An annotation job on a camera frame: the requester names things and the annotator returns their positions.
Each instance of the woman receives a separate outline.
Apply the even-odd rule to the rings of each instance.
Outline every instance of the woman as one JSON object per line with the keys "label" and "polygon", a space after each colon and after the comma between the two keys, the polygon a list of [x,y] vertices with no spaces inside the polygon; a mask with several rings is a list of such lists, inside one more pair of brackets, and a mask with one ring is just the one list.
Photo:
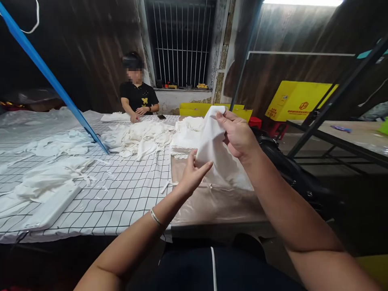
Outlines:
{"label": "woman", "polygon": [[[345,252],[331,228],[279,175],[261,151],[245,120],[230,111],[217,114],[225,143],[237,157],[257,197],[308,290],[381,290]],[[212,167],[195,167],[195,151],[182,180],[151,212],[117,237],[88,269],[76,290],[118,290],[120,276],[133,273],[183,203]],[[165,253],[152,289],[162,290],[304,290],[269,266],[258,251],[233,247],[186,247]]]}

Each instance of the blue pole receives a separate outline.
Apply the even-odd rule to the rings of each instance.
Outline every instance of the blue pole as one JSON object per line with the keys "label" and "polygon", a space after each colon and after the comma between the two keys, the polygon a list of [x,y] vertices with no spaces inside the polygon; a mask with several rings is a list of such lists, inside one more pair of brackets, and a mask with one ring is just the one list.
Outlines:
{"label": "blue pole", "polygon": [[103,150],[107,154],[109,154],[107,149],[105,148],[105,146],[102,144],[102,142],[99,140],[99,138],[97,137],[97,135],[95,134],[95,132],[93,131],[91,126],[89,125],[89,123],[86,121],[85,117],[78,110],[77,106],[74,104],[74,102],[71,100],[69,95],[66,93],[65,89],[58,82],[57,78],[50,71],[50,69],[48,68],[46,63],[40,57],[40,55],[35,50],[35,48],[32,46],[30,41],[26,38],[24,33],[20,30],[19,26],[16,24],[16,22],[13,20],[13,18],[9,15],[8,11],[5,9],[5,7],[3,6],[3,4],[1,2],[0,2],[0,13],[2,14],[4,21],[8,26],[9,32],[16,39],[16,41],[23,48],[23,50],[27,53],[27,55],[31,58],[31,60],[35,63],[35,65],[42,72],[42,74],[46,77],[46,79],[50,82],[50,84],[53,86],[55,91],[58,93],[58,95],[65,102],[65,104],[70,109],[70,111],[78,119],[79,123],[92,136],[92,138],[103,148]]}

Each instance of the window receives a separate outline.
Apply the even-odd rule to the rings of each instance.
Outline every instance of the window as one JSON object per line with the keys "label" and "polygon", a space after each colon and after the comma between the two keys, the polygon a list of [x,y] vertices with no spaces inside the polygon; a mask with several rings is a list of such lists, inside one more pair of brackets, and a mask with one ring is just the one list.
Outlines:
{"label": "window", "polygon": [[216,0],[146,0],[157,80],[179,87],[206,83]]}

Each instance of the silver bracelet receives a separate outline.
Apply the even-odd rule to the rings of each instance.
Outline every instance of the silver bracelet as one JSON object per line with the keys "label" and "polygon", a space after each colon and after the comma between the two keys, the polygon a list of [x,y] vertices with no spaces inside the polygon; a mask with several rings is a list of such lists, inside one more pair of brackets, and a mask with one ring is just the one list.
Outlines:
{"label": "silver bracelet", "polygon": [[151,208],[150,213],[151,213],[152,218],[156,221],[156,223],[159,224],[159,226],[163,226],[163,224],[162,224],[162,223],[159,221],[159,219],[156,217],[156,215],[155,215],[155,213],[154,213],[154,208],[153,208],[153,207]]}

